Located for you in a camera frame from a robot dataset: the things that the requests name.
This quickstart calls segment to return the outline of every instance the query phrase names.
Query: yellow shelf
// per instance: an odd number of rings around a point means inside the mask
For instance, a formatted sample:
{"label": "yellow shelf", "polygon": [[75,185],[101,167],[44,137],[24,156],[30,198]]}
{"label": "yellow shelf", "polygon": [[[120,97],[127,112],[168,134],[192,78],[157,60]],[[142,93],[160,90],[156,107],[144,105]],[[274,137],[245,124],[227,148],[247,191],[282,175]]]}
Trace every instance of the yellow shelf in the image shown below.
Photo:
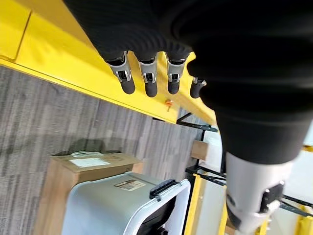
{"label": "yellow shelf", "polygon": [[[179,93],[168,93],[166,58],[163,52],[158,54],[158,94],[154,98],[145,94],[137,59],[129,52],[136,91],[131,95],[125,94],[109,66],[61,0],[17,1],[26,9],[31,9],[32,13],[16,59],[12,61],[2,58],[1,64],[167,122],[176,123],[181,106],[207,123],[215,124],[214,112],[201,99],[190,97],[192,77],[187,69],[181,78]],[[188,60],[194,58],[195,55],[191,54]],[[165,104],[167,99],[173,100],[173,106],[169,110]]]}
{"label": "yellow shelf", "polygon": [[1,0],[0,3],[0,57],[14,60],[18,52],[20,42],[30,9],[12,0]]}

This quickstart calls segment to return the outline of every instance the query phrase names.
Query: gray carpet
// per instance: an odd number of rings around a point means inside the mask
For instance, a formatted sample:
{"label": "gray carpet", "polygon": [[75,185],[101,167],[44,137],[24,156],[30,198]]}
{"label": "gray carpet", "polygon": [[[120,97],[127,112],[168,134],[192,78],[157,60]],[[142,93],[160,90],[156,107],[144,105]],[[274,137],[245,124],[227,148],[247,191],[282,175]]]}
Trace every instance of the gray carpet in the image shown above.
{"label": "gray carpet", "polygon": [[182,179],[200,136],[0,67],[0,235],[32,233],[49,156],[121,150],[142,159],[145,174]]}

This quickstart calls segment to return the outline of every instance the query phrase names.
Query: gray plastic bin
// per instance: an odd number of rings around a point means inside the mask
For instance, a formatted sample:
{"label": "gray plastic bin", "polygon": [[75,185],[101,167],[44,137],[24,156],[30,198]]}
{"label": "gray plastic bin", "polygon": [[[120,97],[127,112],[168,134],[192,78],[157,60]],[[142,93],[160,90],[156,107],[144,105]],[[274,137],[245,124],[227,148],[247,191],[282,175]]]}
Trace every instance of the gray plastic bin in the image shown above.
{"label": "gray plastic bin", "polygon": [[[76,185],[67,200],[62,235],[136,235],[147,217],[173,200],[175,206],[163,227],[169,235],[180,235],[190,183],[183,180],[161,187],[163,182],[127,172]],[[156,188],[153,198],[150,191]]]}

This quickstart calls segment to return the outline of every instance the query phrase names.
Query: black rubber fingertip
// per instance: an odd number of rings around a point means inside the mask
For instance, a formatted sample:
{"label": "black rubber fingertip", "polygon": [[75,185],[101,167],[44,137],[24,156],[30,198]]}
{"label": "black rubber fingertip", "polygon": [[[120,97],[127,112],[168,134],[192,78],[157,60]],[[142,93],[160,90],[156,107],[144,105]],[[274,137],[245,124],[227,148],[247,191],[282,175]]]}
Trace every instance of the black rubber fingertip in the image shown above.
{"label": "black rubber fingertip", "polygon": [[157,82],[145,83],[145,89],[148,97],[155,97],[157,95]]}
{"label": "black rubber fingertip", "polygon": [[201,84],[192,83],[190,87],[190,96],[194,99],[200,97],[200,89],[203,87]]}
{"label": "black rubber fingertip", "polygon": [[179,91],[179,82],[168,82],[167,90],[171,94],[176,94]]}
{"label": "black rubber fingertip", "polygon": [[132,94],[135,91],[135,84],[133,78],[131,78],[129,81],[121,82],[121,86],[126,94]]}

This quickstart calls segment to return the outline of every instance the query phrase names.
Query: robotic hand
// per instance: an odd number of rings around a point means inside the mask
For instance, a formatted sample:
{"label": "robotic hand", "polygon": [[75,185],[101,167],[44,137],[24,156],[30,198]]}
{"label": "robotic hand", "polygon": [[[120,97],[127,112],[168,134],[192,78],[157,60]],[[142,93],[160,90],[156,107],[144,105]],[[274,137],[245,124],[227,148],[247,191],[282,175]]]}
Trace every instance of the robotic hand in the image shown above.
{"label": "robotic hand", "polygon": [[[157,92],[156,53],[167,52],[169,68],[180,73],[188,53],[195,52],[187,68],[197,78],[193,87],[201,88],[202,101],[216,113],[226,152],[229,218],[242,232],[259,227],[279,207],[292,161],[313,117],[313,2],[65,3],[99,54],[116,66],[112,70],[122,87],[130,84],[129,94],[134,82],[125,51],[135,52],[151,97]],[[118,66],[129,73],[123,74]],[[179,79],[169,74],[173,94]]]}

